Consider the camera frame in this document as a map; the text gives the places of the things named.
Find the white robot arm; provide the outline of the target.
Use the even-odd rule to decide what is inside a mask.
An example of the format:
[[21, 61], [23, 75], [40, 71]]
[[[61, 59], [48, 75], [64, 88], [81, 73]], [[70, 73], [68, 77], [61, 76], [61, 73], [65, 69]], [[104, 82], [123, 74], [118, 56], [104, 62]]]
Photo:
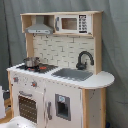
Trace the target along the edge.
[[[4, 98], [3, 98], [3, 90], [0, 86], [0, 119], [6, 116], [5, 106], [4, 106]], [[0, 124], [0, 128], [36, 128], [34, 124], [32, 124], [29, 120], [17, 116], [11, 119], [7, 123]]]

